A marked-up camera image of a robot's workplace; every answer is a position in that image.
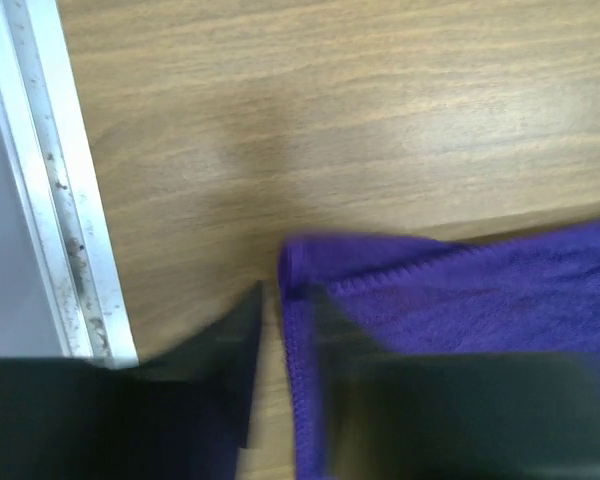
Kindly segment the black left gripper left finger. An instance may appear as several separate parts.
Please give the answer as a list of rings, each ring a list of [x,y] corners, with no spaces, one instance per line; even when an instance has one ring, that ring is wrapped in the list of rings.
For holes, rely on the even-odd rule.
[[[139,365],[0,359],[0,479],[232,479],[248,443],[263,324],[256,283]]]

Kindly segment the aluminium table edge rail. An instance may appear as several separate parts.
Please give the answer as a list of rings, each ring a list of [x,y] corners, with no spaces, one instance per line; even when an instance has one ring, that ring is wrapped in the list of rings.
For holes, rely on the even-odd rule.
[[[137,363],[54,1],[0,1],[0,130],[62,353]]]

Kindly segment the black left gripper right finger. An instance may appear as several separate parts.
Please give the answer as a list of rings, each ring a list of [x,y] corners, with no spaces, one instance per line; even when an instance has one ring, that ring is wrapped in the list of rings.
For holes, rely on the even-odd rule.
[[[600,356],[403,353],[309,292],[323,479],[600,479]]]

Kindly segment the purple towel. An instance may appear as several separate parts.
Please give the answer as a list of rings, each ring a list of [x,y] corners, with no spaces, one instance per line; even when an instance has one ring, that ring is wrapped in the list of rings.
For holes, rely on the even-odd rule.
[[[600,356],[600,220],[476,245],[313,233],[278,262],[296,475],[327,475],[309,292],[322,286],[403,353],[567,350]]]

